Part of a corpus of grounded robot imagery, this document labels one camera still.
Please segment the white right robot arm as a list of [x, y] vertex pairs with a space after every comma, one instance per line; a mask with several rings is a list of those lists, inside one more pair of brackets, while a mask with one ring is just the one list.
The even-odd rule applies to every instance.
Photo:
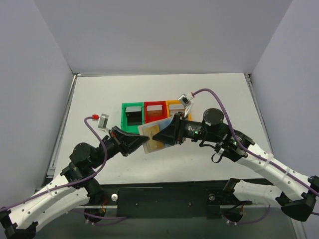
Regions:
[[317, 202], [319, 178], [285, 166], [242, 132], [231, 131], [223, 120], [223, 112], [214, 108], [204, 112], [202, 122], [188, 121], [177, 113], [171, 123], [152, 138], [168, 145], [182, 144], [189, 138], [199, 142], [200, 147], [213, 148], [220, 159], [228, 158], [269, 181], [268, 185], [263, 185], [231, 178], [222, 192], [225, 202], [266, 204], [280, 208], [294, 220], [305, 222]]

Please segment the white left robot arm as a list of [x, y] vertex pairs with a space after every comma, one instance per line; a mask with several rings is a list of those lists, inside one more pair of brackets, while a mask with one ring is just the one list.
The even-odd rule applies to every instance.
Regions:
[[147, 136], [127, 133], [115, 126], [98, 147], [84, 142], [77, 144], [69, 165], [50, 183], [29, 200], [9, 209], [1, 208], [0, 223], [6, 238], [32, 239], [43, 224], [41, 218], [53, 219], [87, 203], [102, 204], [106, 196], [95, 179], [95, 169], [102, 169], [118, 153], [128, 156], [148, 140]]

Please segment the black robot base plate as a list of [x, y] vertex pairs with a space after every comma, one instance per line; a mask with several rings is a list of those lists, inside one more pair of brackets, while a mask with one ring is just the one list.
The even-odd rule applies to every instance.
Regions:
[[225, 180], [104, 184], [105, 198], [100, 204], [87, 203], [80, 211], [85, 219], [97, 223], [102, 219], [218, 219], [222, 206], [239, 213], [240, 201], [224, 191]]

